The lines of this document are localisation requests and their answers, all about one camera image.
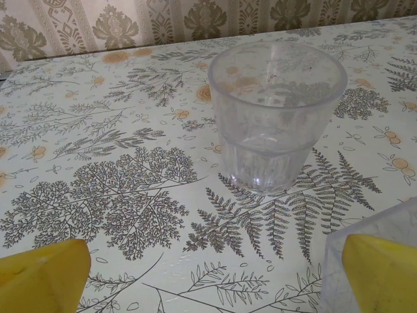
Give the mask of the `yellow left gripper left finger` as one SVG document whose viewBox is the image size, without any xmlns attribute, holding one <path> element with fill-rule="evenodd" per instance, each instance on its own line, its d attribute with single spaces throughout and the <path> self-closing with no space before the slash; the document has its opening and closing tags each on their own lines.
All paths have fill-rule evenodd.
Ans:
<svg viewBox="0 0 417 313">
<path fill-rule="evenodd" d="M 75 312 L 90 268 L 83 239 L 1 258 L 1 312 Z"/>
</svg>

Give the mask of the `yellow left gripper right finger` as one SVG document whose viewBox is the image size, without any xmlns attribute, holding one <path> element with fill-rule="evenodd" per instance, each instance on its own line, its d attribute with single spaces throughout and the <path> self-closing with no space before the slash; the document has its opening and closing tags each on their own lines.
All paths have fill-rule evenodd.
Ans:
<svg viewBox="0 0 417 313">
<path fill-rule="evenodd" d="M 415 247 L 351 234 L 342 264 L 361 312 L 416 312 Z"/>
</svg>

